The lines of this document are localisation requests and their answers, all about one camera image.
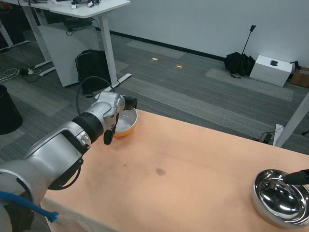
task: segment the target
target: white desk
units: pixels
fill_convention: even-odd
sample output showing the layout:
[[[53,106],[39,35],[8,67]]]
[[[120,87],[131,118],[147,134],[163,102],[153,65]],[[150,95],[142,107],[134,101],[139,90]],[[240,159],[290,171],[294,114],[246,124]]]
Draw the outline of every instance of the white desk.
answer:
[[[10,4],[14,4],[14,5],[19,5],[17,0],[1,0],[1,1],[7,2],[7,3],[10,3]],[[44,40],[42,38],[42,35],[40,34],[38,25],[37,25],[37,23],[35,21],[35,18],[34,18],[33,14],[32,14],[32,11],[31,11],[28,3],[24,2],[23,0],[19,0],[19,3],[20,3],[20,6],[23,8],[23,10],[25,12],[26,18],[27,18],[27,20],[28,20],[28,22],[30,24],[30,27],[31,27],[31,29],[33,31],[35,39],[37,40],[38,45],[40,47],[40,50],[43,53],[43,56],[44,56],[44,59],[45,59],[44,62],[34,66],[34,68],[38,68],[38,67],[40,67],[42,65],[45,65],[45,64],[47,64],[49,62],[52,62],[52,60],[51,60],[51,57],[49,55],[48,49],[46,47],[46,44],[45,44],[45,42],[44,42]],[[37,14],[37,16],[38,16],[38,19],[39,19],[40,22],[43,23],[44,20],[46,21],[46,19],[43,19],[44,17],[40,16],[39,14]],[[48,69],[48,70],[46,70],[44,72],[41,72],[40,76],[43,76],[43,75],[45,75],[45,74],[47,74],[47,73],[49,73],[49,72],[51,72],[53,70],[55,70],[54,67],[52,67],[52,68],[50,68],[50,69]]]
[[[8,2],[11,4],[18,4],[17,0],[2,0],[2,1]],[[32,15],[31,9],[28,6],[28,3],[24,2],[23,0],[19,0],[19,2],[22,5],[23,10],[25,11],[27,19],[36,36],[36,39],[38,41],[41,51],[42,52],[48,51],[46,44],[42,38],[42,35],[39,32],[38,26],[35,23],[35,19]],[[50,12],[53,12],[56,14],[68,15],[68,16],[73,16],[77,18],[89,18],[89,17],[96,16],[98,19],[99,26],[101,28],[101,35],[102,35],[102,40],[104,44],[104,51],[106,54],[108,69],[109,69],[109,73],[111,76],[111,83],[113,87],[116,87],[121,82],[128,79],[131,76],[131,74],[128,73],[124,75],[123,77],[121,77],[119,80],[117,80],[116,66],[115,66],[115,60],[114,60],[113,51],[112,51],[112,42],[111,42],[110,28],[108,25],[107,12],[113,9],[128,5],[128,4],[130,4],[130,1],[128,0],[101,0],[100,4],[97,6],[93,6],[89,8],[86,3],[82,3],[82,4],[77,5],[77,9],[73,10],[71,8],[71,1],[61,1],[61,2],[58,2],[57,4],[32,3],[31,7],[39,8],[43,10],[49,10]]]
[[[1,32],[2,36],[4,37],[4,40],[5,40],[6,43],[8,44],[7,47],[0,49],[0,51],[3,50],[3,49],[7,49],[7,48],[11,48],[11,47],[16,47],[16,46],[18,46],[18,45],[22,45],[22,44],[25,44],[25,43],[29,43],[29,42],[30,42],[29,40],[25,40],[25,41],[23,41],[23,42],[20,42],[20,43],[17,43],[17,44],[13,44],[13,42],[12,42],[12,40],[11,40],[11,38],[10,38],[8,32],[7,32],[6,29],[5,29],[4,24],[1,22],[1,20],[0,20],[0,25],[1,25],[1,26],[0,26],[0,32]]]

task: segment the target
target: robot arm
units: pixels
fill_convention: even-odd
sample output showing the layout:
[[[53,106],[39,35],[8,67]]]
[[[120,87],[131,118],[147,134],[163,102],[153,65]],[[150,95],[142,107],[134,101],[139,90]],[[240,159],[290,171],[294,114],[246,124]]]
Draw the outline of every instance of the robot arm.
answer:
[[[0,165],[0,191],[14,193],[39,205],[48,189],[67,188],[70,186],[65,186],[67,181],[77,171],[79,175],[83,155],[91,144],[103,134],[104,143],[110,144],[119,113],[136,105],[136,99],[101,92],[89,109],[33,145],[24,160]],[[0,199],[0,231],[29,229],[31,218],[21,225],[21,218],[26,219],[22,210],[26,209]]]

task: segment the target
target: black backpack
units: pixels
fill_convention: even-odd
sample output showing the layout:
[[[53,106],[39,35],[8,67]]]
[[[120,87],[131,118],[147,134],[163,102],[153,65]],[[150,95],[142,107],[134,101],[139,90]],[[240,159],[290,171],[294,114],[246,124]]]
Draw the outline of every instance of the black backpack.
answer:
[[[76,59],[78,80],[82,82],[90,76],[98,76],[111,83],[108,71],[107,60],[104,51],[86,50],[79,54]],[[108,85],[100,80],[89,80],[82,86],[83,94],[90,94],[94,91],[107,88]]]

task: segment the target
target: white table leg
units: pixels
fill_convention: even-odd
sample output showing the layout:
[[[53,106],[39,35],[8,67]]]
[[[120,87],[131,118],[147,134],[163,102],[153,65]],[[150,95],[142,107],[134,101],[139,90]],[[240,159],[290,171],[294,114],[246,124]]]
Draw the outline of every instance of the white table leg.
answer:
[[[112,42],[111,42],[110,28],[108,25],[107,15],[106,14],[99,15],[98,23],[101,28],[101,35],[103,39],[104,51],[105,51],[107,64],[108,64],[108,70],[111,76],[111,83],[113,87],[116,87],[121,82],[125,81],[130,76],[132,76],[132,74],[126,74],[125,76],[117,80],[116,66],[115,66],[114,55],[112,52]],[[111,90],[110,87],[105,89],[105,91],[110,91],[110,90]]]
[[[277,147],[282,147],[283,144],[291,136],[293,131],[296,129],[296,127],[299,125],[301,120],[303,120],[303,118],[308,113],[308,111],[309,111],[309,93],[303,99],[303,101],[301,102],[301,104],[299,105],[298,109],[295,111],[295,113],[291,117],[291,119],[288,122],[288,124],[286,124],[285,128],[282,131],[280,131],[281,134],[279,135],[279,137],[276,140],[274,139],[274,144],[273,145],[277,146]]]
[[[17,44],[13,44],[13,42],[12,42],[12,40],[11,40],[11,38],[10,38],[8,32],[6,31],[4,25],[2,24],[1,20],[0,20],[0,25],[1,25],[1,27],[0,27],[0,32],[1,32],[2,36],[4,37],[6,43],[8,44],[7,47],[4,47],[4,48],[0,49],[0,51],[1,51],[1,50],[4,50],[4,49],[7,49],[7,48],[16,47],[16,46],[19,46],[19,45],[22,45],[22,44],[25,44],[25,43],[29,43],[29,42],[30,42],[29,40],[25,40],[25,41],[23,41],[23,42],[20,42],[20,43],[17,43]]]
[[[8,47],[12,47],[14,44],[13,44],[8,32],[6,31],[4,24],[1,22],[1,20],[0,20],[0,25],[1,25],[0,32],[1,32],[2,36],[4,37],[6,43],[8,44]]]
[[[48,22],[47,22],[47,20],[46,20],[45,14],[44,14],[44,11],[41,10],[41,13],[38,13],[36,8],[34,8],[34,11],[35,11],[35,14],[36,14],[37,17],[38,17],[38,20],[39,20],[39,22],[40,22],[40,25],[41,25],[41,26],[46,26],[46,25],[48,25]]]
[[[43,56],[44,56],[45,60],[46,61],[52,60],[51,56],[50,56],[50,54],[48,52],[47,46],[46,46],[46,44],[44,42],[44,39],[43,39],[43,37],[42,37],[42,35],[41,35],[40,31],[39,31],[37,22],[35,21],[35,18],[34,18],[33,14],[32,14],[32,11],[31,11],[30,7],[29,6],[22,6],[22,8],[23,8],[23,10],[25,12],[27,20],[28,20],[28,22],[30,24],[30,27],[31,27],[31,29],[33,31],[35,39],[38,42],[38,45],[40,47],[40,50],[43,53]]]
[[[38,68],[38,67],[40,67],[42,65],[45,65],[45,64],[47,64],[49,62],[52,62],[52,58],[51,58],[51,56],[49,54],[49,51],[48,51],[47,46],[45,44],[45,41],[44,41],[44,39],[43,39],[43,37],[42,37],[42,35],[40,33],[40,30],[38,28],[37,22],[35,21],[35,18],[34,18],[33,14],[32,14],[32,11],[31,11],[30,7],[29,6],[22,6],[22,8],[23,8],[23,10],[25,12],[25,15],[26,15],[27,20],[28,20],[28,22],[30,24],[32,32],[33,32],[33,34],[35,36],[35,39],[38,42],[40,50],[43,53],[43,56],[45,58],[45,62],[42,62],[42,63],[37,64],[37,65],[34,66],[34,68]],[[45,17],[41,16],[36,11],[35,11],[35,13],[38,16],[38,19],[39,19],[39,22],[40,22],[41,25],[47,25],[48,24]],[[54,67],[52,67],[52,68],[50,68],[50,69],[48,69],[46,71],[43,71],[43,72],[40,73],[40,76],[44,76],[45,74],[47,74],[47,73],[49,73],[49,72],[51,72],[53,70],[55,70]]]

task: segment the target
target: table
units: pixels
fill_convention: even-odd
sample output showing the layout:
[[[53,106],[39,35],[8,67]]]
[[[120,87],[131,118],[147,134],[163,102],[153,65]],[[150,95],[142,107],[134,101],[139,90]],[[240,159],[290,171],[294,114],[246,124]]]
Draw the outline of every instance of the table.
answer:
[[[14,44],[14,43],[12,42],[12,40],[11,40],[11,38],[10,38],[8,32],[6,31],[5,26],[2,24],[1,20],[0,20],[0,25],[1,25],[1,27],[0,27],[0,32],[1,32],[2,36],[4,37],[4,40],[5,40],[6,43],[8,44],[7,47],[1,48],[0,51],[1,51],[1,50],[4,50],[4,49],[9,49],[9,48],[12,48],[12,47],[16,47],[16,46],[19,46],[19,45],[26,44],[26,43],[29,43],[29,42],[30,42],[29,40],[25,40],[25,41],[23,41],[23,42]]]
[[[306,116],[309,112],[309,93],[305,96],[297,110],[294,112],[293,116],[286,124],[286,126],[282,126],[280,124],[276,124],[276,132],[274,136],[274,146],[282,147],[283,144],[288,140],[288,138],[295,131],[296,127],[300,124],[301,120]]]
[[[8,2],[11,4],[18,4],[17,0],[2,0],[2,1]],[[38,26],[32,15],[31,9],[28,6],[28,3],[22,0],[20,0],[19,2],[22,5],[23,10],[25,11],[27,19],[36,37],[36,40],[38,41],[39,47],[44,54],[44,51],[48,51],[48,50],[46,48],[46,44],[42,38],[42,35],[39,32]],[[48,10],[56,14],[68,15],[68,16],[73,16],[77,18],[97,17],[99,26],[101,28],[101,35],[103,39],[104,51],[106,54],[108,69],[109,69],[109,73],[111,76],[111,83],[113,87],[116,87],[121,82],[124,82],[126,79],[132,76],[132,74],[128,73],[124,75],[123,77],[121,77],[119,80],[117,80],[116,66],[115,66],[115,60],[114,60],[113,51],[112,51],[112,42],[111,42],[111,35],[110,35],[110,29],[109,29],[109,24],[108,24],[107,12],[114,10],[116,8],[128,5],[128,4],[130,4],[129,0],[102,0],[98,6],[89,8],[87,4],[78,4],[77,9],[73,10],[71,8],[71,1],[61,1],[61,2],[58,2],[57,4],[32,3],[31,7]],[[37,14],[37,16],[39,20],[44,20],[41,15]]]
[[[32,14],[32,11],[31,11],[28,3],[23,1],[23,0],[20,0],[19,2],[17,0],[1,0],[1,1],[7,2],[7,3],[10,3],[10,4],[14,4],[14,5],[20,5],[23,8],[23,11],[25,12],[26,18],[27,18],[27,20],[30,24],[30,27],[31,27],[32,32],[34,34],[34,37],[35,37],[36,41],[38,42],[39,48],[40,48],[40,50],[41,50],[41,52],[44,56],[44,59],[45,59],[44,62],[35,65],[33,69],[36,69],[36,68],[41,67],[41,66],[43,66],[47,63],[52,62],[51,57],[50,57],[49,52],[48,52],[48,49],[47,49],[46,44],[44,42],[44,39],[43,39],[42,35],[40,34],[38,25],[35,21],[35,18]],[[44,17],[42,17],[38,13],[36,13],[36,14],[38,16],[40,23],[42,23],[43,25],[47,24],[46,19],[44,19]],[[52,67],[52,68],[50,68],[46,71],[41,72],[39,75],[43,76],[43,75],[45,75],[45,74],[47,74],[47,73],[49,73],[53,70],[55,70],[54,67]]]
[[[255,211],[253,179],[307,169],[309,156],[138,113],[130,135],[92,145],[73,186],[47,192],[42,207],[60,213],[52,232],[282,231]]]

